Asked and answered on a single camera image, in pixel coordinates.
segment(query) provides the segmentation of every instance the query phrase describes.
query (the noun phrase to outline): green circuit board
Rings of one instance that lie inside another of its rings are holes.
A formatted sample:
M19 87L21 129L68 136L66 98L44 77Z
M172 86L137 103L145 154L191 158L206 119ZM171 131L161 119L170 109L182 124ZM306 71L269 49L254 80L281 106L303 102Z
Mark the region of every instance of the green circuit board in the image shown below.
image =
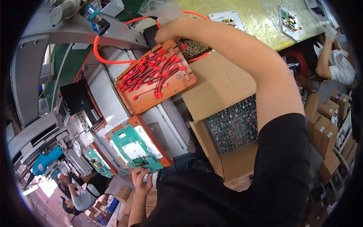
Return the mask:
M91 165L99 174L108 178L113 176L113 173L108 169L108 167L102 164L101 158L94 152L93 148L90 147L85 150L85 154L89 158Z
M149 152L147 146L131 124L129 124L128 127L110 134L110 138L122 156L128 161L127 165L130 168L134 169L138 166L142 166L143 168L150 168L151 173L155 173L156 170L164 168L155 155ZM145 154L132 158L130 157L132 152Z

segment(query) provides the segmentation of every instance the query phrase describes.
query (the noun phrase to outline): orange tray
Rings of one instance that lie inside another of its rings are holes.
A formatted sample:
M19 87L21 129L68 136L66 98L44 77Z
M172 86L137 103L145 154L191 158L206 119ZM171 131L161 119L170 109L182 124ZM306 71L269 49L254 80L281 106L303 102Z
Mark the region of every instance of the orange tray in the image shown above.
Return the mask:
M173 159L170 158L165 150L162 148L161 144L159 143L159 141L157 140L157 138L153 135L153 133L151 132L150 127L148 127L144 121L144 119L141 117L141 114L135 115L133 117L131 117L129 120L127 120L127 122L129 124L131 124L132 127L136 127L138 125L142 126L142 128L145 130L146 134L149 136L149 138L151 139L151 142L156 146L156 148L159 150L159 152L161 153L161 155L163 156L162 158L159 158L159 162L164 166L164 167L168 167L171 166L171 164L174 163ZM118 125L115 128L113 128L110 132L116 132L118 130L122 129L122 125ZM110 142L111 138L109 133L105 134L105 138L108 142Z
M148 93L142 94L138 97L137 100L133 100L133 98L142 92L145 92L147 90L150 90L152 88L156 87L157 83L154 83L152 85L144 84L140 86L138 90L133 90L131 92L124 91L121 92L121 89L119 89L119 86L121 84L122 76L127 74L134 66L138 64L139 61L141 61L144 57L148 56L151 53L156 53L162 48L165 49L164 56L168 58L175 52L179 50L178 46L175 44L173 40L169 40L163 44L159 44L153 49L151 49L149 52L144 54L141 58L139 58L136 62L130 65L121 75L117 77L115 88L120 95L122 101L125 103L127 109L129 110L131 115L143 113L152 107L156 106L157 104L161 103L162 101L170 98L171 96L175 95L176 93L184 90L185 88L195 84L197 81L195 75L193 74L192 70L190 69L187 61L185 60L183 54L179 52L176 57L180 58L181 61L177 63L179 66L185 66L185 70L179 70L174 75L172 75L165 83L168 84L166 88L161 89L161 93L163 96L161 98L156 99L154 96L154 91L150 91Z

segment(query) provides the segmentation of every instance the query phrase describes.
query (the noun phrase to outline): finger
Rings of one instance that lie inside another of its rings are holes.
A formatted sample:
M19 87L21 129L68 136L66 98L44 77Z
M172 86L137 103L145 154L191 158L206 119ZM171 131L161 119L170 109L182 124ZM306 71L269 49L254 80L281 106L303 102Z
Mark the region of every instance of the finger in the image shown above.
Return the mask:
M144 176L148 172L150 172L150 168L144 169L141 173L139 173L139 175L137 176L136 182L141 185L142 184L142 181L144 179Z
M133 182L136 182L136 179L137 179L138 174L141 173L143 170L144 170L144 168L141 167L141 166L139 166L139 167L137 167L137 168L135 168L135 169L133 169L131 171L132 181Z
M148 189L152 188L152 173L149 173L149 175L147 176L147 182L146 182L146 187Z

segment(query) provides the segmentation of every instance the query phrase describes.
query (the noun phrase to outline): yellow table surface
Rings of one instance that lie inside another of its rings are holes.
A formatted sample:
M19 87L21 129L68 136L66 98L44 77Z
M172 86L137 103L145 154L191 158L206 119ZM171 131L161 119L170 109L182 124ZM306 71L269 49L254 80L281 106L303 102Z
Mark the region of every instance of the yellow table surface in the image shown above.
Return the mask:
M245 25L246 32L275 51L297 43L282 32L279 8L293 12L302 28L300 41L323 33L321 22L308 11L304 0L179 0L179 8L208 17L210 13L236 10Z

